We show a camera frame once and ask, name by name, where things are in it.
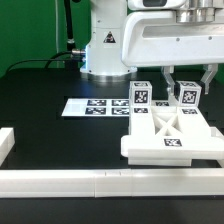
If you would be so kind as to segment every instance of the sticker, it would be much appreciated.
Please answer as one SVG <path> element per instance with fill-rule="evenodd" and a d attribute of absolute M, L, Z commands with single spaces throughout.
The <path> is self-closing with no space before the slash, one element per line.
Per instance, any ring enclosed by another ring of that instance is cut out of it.
<path fill-rule="evenodd" d="M 198 114 L 195 109 L 182 109 L 184 114 Z"/>
<path fill-rule="evenodd" d="M 197 87 L 193 82 L 181 82 L 182 86 Z"/>
<path fill-rule="evenodd" d="M 129 108 L 112 108 L 112 115 L 128 115 Z"/>
<path fill-rule="evenodd" d="M 136 86 L 136 87 L 146 87 L 146 86 L 148 86 L 148 83 L 146 83 L 146 82 L 135 82 L 134 86 Z"/>
<path fill-rule="evenodd" d="M 185 90 L 183 94 L 182 103 L 195 104 L 197 91 Z"/>
<path fill-rule="evenodd" d="M 112 100 L 112 106 L 129 106 L 129 100 Z"/>
<path fill-rule="evenodd" d="M 113 34 L 111 32 L 107 34 L 107 37 L 105 38 L 104 43 L 116 43 L 113 37 Z"/>
<path fill-rule="evenodd" d="M 134 113 L 147 114 L 147 113 L 149 113 L 149 110 L 147 108 L 134 108 Z"/>
<path fill-rule="evenodd" d="M 148 103 L 148 91 L 135 91 L 135 103 Z"/>
<path fill-rule="evenodd" d="M 169 103 L 168 102 L 156 102 L 156 106 L 158 107 L 168 107 L 169 106 Z"/>
<path fill-rule="evenodd" d="M 86 108 L 86 115 L 105 115 L 106 108 L 94 108 L 94 107 L 87 107 Z"/>
<path fill-rule="evenodd" d="M 166 146 L 182 147 L 180 139 L 164 139 Z"/>
<path fill-rule="evenodd" d="M 106 106 L 107 101 L 106 100 L 88 100 L 87 105 L 88 106 Z"/>

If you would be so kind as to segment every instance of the white block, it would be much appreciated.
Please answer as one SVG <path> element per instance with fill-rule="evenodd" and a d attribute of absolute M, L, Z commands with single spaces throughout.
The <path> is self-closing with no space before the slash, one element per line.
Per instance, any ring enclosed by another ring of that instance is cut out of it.
<path fill-rule="evenodd" d="M 224 140 L 208 137 L 124 136 L 121 154 L 130 158 L 145 159 L 224 159 Z"/>
<path fill-rule="evenodd" d="M 197 107 L 178 107 L 176 128 L 184 136 L 211 137 L 211 128 Z"/>
<path fill-rule="evenodd" d="M 130 107 L 149 107 L 152 101 L 152 85 L 148 81 L 131 81 Z"/>
<path fill-rule="evenodd" d="M 0 172 L 2 197 L 94 197 L 95 172 L 27 170 Z"/>
<path fill-rule="evenodd" d="M 132 196 L 223 195 L 224 169 L 132 170 Z"/>
<path fill-rule="evenodd" d="M 192 160 L 177 159 L 145 159 L 145 158 L 128 158 L 129 165 L 149 165 L 149 166 L 191 166 Z"/>
<path fill-rule="evenodd" d="M 131 196 L 131 170 L 101 171 L 95 176 L 95 197 Z"/>
<path fill-rule="evenodd" d="M 2 128 L 0 130 L 0 166 L 15 144 L 13 128 Z"/>
<path fill-rule="evenodd" d="M 149 108 L 130 108 L 129 134 L 137 136 L 155 135 L 153 116 Z"/>
<path fill-rule="evenodd" d="M 197 107 L 200 101 L 201 86 L 196 82 L 178 81 L 180 93 L 177 96 L 178 106 Z"/>

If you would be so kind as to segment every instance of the black table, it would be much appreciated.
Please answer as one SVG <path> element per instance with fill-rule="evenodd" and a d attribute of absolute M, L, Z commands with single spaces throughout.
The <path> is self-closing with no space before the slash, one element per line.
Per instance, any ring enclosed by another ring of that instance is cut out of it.
<path fill-rule="evenodd" d="M 177 72 L 177 80 L 201 78 Z M 166 99 L 158 72 L 139 72 Z M 0 80 L 0 128 L 14 127 L 16 145 L 1 169 L 125 169 L 120 138 L 128 118 L 62 118 L 68 98 L 128 98 L 129 82 L 102 85 L 63 69 L 16 69 Z M 224 86 L 213 81 L 199 109 L 224 132 Z M 193 161 L 193 167 L 218 167 Z M 223 223 L 223 197 L 0 199 L 0 223 Z"/>

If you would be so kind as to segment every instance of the black cable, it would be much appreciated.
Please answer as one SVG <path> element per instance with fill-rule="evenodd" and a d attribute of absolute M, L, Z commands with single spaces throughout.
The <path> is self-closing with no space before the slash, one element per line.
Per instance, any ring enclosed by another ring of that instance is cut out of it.
<path fill-rule="evenodd" d="M 58 58 L 58 57 L 60 57 L 60 56 L 63 56 L 63 55 L 71 55 L 72 54 L 72 52 L 71 51 L 62 51 L 62 52 L 59 52 L 59 53 L 57 53 L 57 54 L 55 54 L 54 56 L 52 56 L 51 58 L 50 58 L 50 60 L 46 63 L 46 65 L 45 65 L 45 67 L 44 68 L 48 68 L 49 67 L 49 65 L 51 64 L 51 60 L 52 59 L 56 59 L 56 58 Z"/>
<path fill-rule="evenodd" d="M 71 59 L 30 59 L 30 60 L 24 60 L 24 61 L 19 61 L 19 62 L 16 62 L 12 65 L 10 65 L 5 74 L 7 74 L 14 66 L 16 65 L 19 65 L 19 64 L 22 64 L 22 63 L 27 63 L 27 62 L 48 62 L 48 61 L 71 61 Z"/>
<path fill-rule="evenodd" d="M 67 22 L 67 36 L 68 36 L 67 49 L 72 50 L 73 48 L 76 48 L 76 44 L 73 37 L 72 12 L 71 12 L 70 0 L 64 0 L 64 6 Z"/>

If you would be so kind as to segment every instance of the white cube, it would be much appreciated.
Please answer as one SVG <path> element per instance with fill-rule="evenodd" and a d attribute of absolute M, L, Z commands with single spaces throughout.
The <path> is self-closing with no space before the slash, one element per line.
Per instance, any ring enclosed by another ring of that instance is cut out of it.
<path fill-rule="evenodd" d="M 152 85 L 148 81 L 130 82 L 130 107 L 149 107 L 152 101 Z"/>
<path fill-rule="evenodd" d="M 176 96 L 178 106 L 197 107 L 200 101 L 201 86 L 196 82 L 178 81 L 180 93 Z"/>

